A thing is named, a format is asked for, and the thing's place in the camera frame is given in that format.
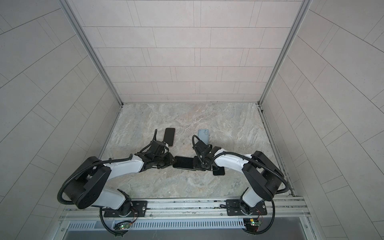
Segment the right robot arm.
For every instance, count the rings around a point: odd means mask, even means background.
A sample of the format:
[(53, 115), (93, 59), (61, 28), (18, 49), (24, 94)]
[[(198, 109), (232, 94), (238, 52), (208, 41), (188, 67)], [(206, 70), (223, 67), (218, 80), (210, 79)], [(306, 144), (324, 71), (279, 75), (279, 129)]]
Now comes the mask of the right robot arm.
[(245, 215), (253, 214), (258, 203), (271, 202), (275, 195), (290, 190), (284, 174), (260, 151), (241, 155), (214, 148), (197, 152), (193, 157), (194, 169), (213, 170), (214, 166), (238, 171), (246, 177), (251, 187), (242, 194), (238, 207)]

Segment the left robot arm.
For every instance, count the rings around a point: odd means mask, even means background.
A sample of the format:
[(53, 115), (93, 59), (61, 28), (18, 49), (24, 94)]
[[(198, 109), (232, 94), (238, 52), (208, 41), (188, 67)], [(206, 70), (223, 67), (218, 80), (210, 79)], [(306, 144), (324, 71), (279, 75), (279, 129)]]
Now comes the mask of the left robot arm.
[(156, 168), (164, 169), (176, 163), (171, 153), (162, 155), (135, 154), (123, 159), (101, 161), (89, 157), (60, 187), (57, 200), (63, 205), (106, 208), (109, 212), (125, 217), (133, 210), (131, 197), (122, 190), (112, 190), (106, 183), (116, 177), (141, 173)]

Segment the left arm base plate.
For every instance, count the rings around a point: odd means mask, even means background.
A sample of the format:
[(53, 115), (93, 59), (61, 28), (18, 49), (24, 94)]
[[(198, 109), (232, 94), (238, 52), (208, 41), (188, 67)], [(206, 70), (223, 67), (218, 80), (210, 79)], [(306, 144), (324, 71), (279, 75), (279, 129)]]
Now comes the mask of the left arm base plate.
[(105, 208), (103, 216), (106, 218), (144, 217), (147, 204), (147, 201), (125, 201), (117, 210)]

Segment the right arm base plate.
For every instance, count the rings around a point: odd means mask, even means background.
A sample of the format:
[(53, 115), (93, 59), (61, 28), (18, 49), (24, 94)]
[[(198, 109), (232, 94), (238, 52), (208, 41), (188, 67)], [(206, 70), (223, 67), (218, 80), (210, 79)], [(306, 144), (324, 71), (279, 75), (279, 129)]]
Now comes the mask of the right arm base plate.
[(268, 214), (265, 201), (260, 201), (255, 207), (248, 208), (240, 200), (226, 200), (224, 207), (228, 216), (266, 216)]

